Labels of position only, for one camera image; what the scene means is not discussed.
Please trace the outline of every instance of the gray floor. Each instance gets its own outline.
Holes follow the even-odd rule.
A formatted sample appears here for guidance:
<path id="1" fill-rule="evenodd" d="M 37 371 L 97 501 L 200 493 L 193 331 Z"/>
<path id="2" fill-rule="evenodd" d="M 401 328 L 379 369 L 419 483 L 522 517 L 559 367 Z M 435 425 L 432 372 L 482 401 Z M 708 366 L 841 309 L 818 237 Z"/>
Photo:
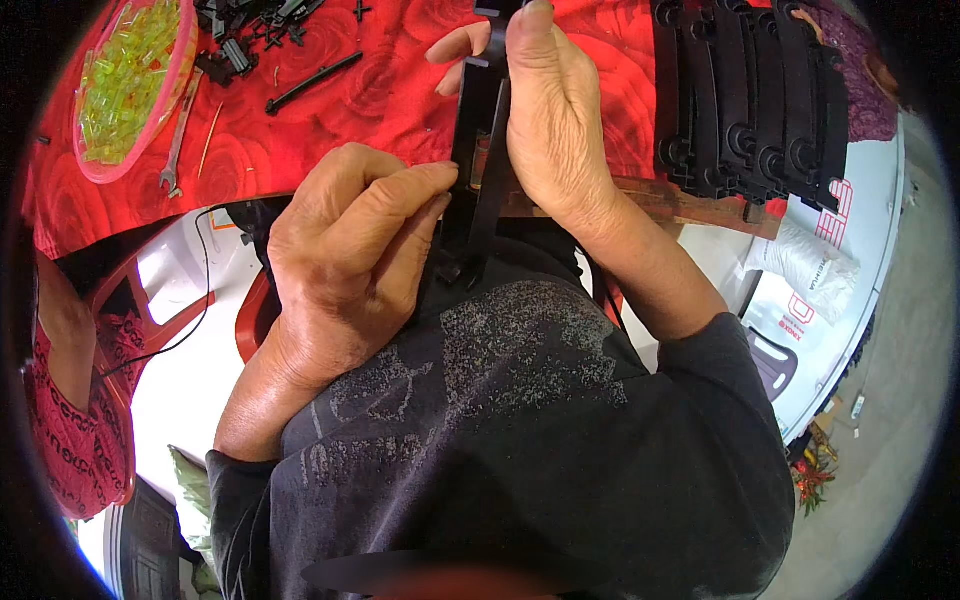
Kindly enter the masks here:
<path id="1" fill-rule="evenodd" d="M 904 129 L 917 205 L 904 206 L 873 341 L 840 386 L 846 406 L 828 431 L 840 457 L 836 481 L 817 512 L 797 515 L 763 600 L 838 598 L 856 584 L 907 510 L 937 436 L 956 325 L 955 217 L 923 126 L 910 119 Z M 866 402 L 854 421 L 861 391 Z"/>

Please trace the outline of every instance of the metal wrench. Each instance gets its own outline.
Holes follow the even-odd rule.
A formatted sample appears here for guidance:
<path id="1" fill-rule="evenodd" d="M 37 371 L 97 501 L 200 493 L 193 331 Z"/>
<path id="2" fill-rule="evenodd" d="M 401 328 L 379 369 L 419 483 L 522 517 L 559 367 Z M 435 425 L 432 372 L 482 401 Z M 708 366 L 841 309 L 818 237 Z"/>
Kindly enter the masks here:
<path id="1" fill-rule="evenodd" d="M 193 107 L 193 101 L 197 97 L 197 87 L 200 86 L 200 79 L 204 72 L 199 68 L 193 69 L 193 78 L 190 79 L 190 86 L 186 88 L 186 94 L 183 96 L 183 108 L 180 110 L 180 117 L 177 119 L 177 130 L 174 132 L 174 141 L 170 144 L 170 157 L 167 158 L 167 166 L 160 171 L 160 189 L 163 189 L 163 183 L 170 184 L 167 190 L 171 195 L 177 189 L 177 160 L 180 158 L 180 146 L 183 144 L 183 132 L 186 130 L 186 120 L 190 116 L 190 109 Z"/>

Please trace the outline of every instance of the red tablecloth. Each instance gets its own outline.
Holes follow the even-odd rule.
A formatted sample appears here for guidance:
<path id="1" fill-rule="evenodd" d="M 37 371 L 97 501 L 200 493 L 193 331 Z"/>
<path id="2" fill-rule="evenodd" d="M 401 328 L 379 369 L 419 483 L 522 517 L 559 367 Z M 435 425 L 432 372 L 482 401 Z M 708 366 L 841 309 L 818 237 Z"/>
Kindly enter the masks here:
<path id="1" fill-rule="evenodd" d="M 449 157 L 457 101 L 434 94 L 446 67 L 423 59 L 447 32 L 481 20 L 471 0 L 372 0 L 357 23 L 355 0 L 328 0 L 305 26 L 305 46 L 288 40 L 264 52 L 245 80 L 223 89 L 201 83 L 183 139 L 178 185 L 182 197 L 160 191 L 177 114 L 133 169 L 107 185 L 88 181 L 72 149 L 73 90 L 84 52 L 100 35 L 105 13 L 63 70 L 36 135 L 50 145 L 28 148 L 24 210 L 33 219 L 36 245 L 51 257 L 84 248 L 114 233 L 191 209 L 256 196 L 292 192 L 330 149 L 357 141 L 408 163 Z M 607 156 L 615 175 L 652 178 L 656 110 L 653 32 L 647 0 L 556 0 L 557 20 L 597 63 L 603 90 Z M 212 45 L 201 36 L 200 47 Z M 269 98 L 325 64 L 357 49 L 364 58 L 315 87 L 276 117 L 264 114 Z M 279 66 L 274 88 L 274 69 Z M 210 141 L 203 177 L 200 159 L 214 113 L 223 110 Z"/>

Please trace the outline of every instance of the wooden stick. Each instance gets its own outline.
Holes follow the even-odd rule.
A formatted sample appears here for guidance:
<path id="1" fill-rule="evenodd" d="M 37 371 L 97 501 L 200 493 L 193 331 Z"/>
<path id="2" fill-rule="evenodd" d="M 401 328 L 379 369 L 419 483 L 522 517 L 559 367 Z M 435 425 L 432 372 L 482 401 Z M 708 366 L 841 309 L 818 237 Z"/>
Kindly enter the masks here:
<path id="1" fill-rule="evenodd" d="M 213 137 L 213 128 L 217 127 L 217 119 L 220 118 L 220 109 L 224 107 L 224 103 L 220 103 L 220 106 L 217 108 L 217 114 L 213 115 L 213 123 L 210 124 L 210 133 L 206 136 L 206 144 L 204 145 L 204 155 L 200 158 L 200 171 L 197 173 L 197 179 L 204 174 L 204 163 L 206 162 L 206 149 L 210 147 L 210 138 Z"/>

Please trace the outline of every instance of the pile of yellow plastic pieces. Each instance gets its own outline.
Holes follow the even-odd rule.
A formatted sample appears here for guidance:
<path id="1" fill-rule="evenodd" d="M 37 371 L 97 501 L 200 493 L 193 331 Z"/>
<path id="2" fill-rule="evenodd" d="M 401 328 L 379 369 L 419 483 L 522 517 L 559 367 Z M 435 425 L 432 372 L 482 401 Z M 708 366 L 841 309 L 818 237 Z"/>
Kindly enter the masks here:
<path id="1" fill-rule="evenodd" d="M 118 165 L 154 108 L 180 25 L 177 0 L 156 0 L 134 11 L 127 4 L 100 51 L 86 53 L 77 119 L 84 162 Z"/>

